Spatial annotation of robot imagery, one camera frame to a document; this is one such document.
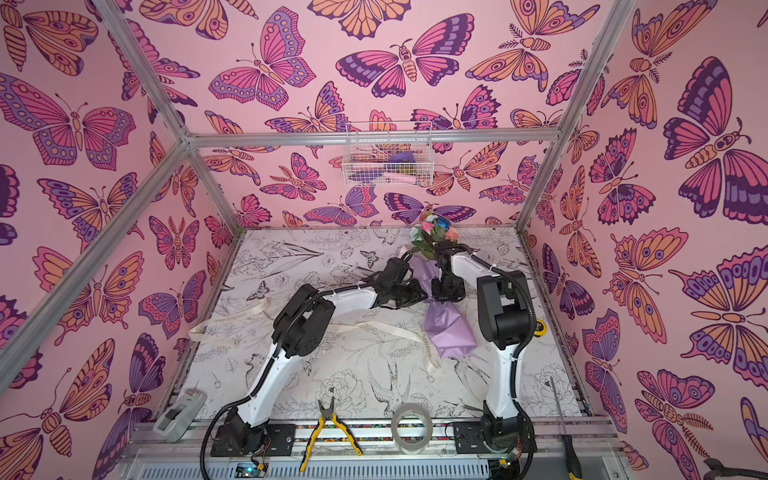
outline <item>pliers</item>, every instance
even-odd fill
[[[349,443],[352,444],[352,448],[355,449],[355,452],[357,452],[357,455],[362,456],[362,450],[360,450],[359,445],[357,445],[357,441],[355,440],[355,437],[352,436],[352,433],[349,431],[349,429],[341,423],[336,417],[336,413],[333,413],[333,403],[335,402],[335,399],[333,398],[333,387],[331,387],[331,406],[330,408],[326,409],[323,407],[323,402],[320,400],[317,401],[317,406],[320,408],[320,420],[317,421],[317,426],[312,431],[312,435],[310,436],[310,443],[307,444],[306,450],[304,451],[304,458],[301,460],[301,468],[300,471],[303,472],[306,470],[306,464],[310,460],[310,454],[312,453],[312,447],[315,445],[315,441],[317,440],[317,437],[320,435],[320,432],[323,430],[323,426],[326,424],[326,420],[330,420],[333,422],[333,424],[344,434],[346,435],[346,439],[349,440]]]

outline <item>purple wrapping paper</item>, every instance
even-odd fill
[[[432,298],[432,279],[440,276],[437,264],[418,257],[411,258],[409,263],[413,268],[413,278],[429,295],[424,331],[435,344],[438,354],[442,358],[467,355],[478,345],[469,322],[455,304],[436,302]]]

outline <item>clear tape roll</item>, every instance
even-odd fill
[[[406,416],[415,416],[424,423],[426,432],[424,432],[424,438],[418,442],[407,442],[403,440],[400,434],[397,432],[397,425],[400,420]],[[429,445],[429,441],[432,440],[432,418],[429,416],[429,412],[424,410],[418,403],[406,403],[400,406],[392,416],[392,440],[394,440],[397,448],[400,452],[407,453],[408,455],[416,455]]]

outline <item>screwdriver handle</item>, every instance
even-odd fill
[[[571,474],[569,480],[581,480],[581,462],[578,461],[574,450],[574,440],[570,435],[563,435],[562,438],[565,445],[565,468]]]

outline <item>wire basket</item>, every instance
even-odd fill
[[[419,130],[412,121],[390,121],[386,125],[390,130],[371,131],[374,122],[347,124],[341,163],[344,184],[431,187],[435,171],[432,124],[419,122]]]

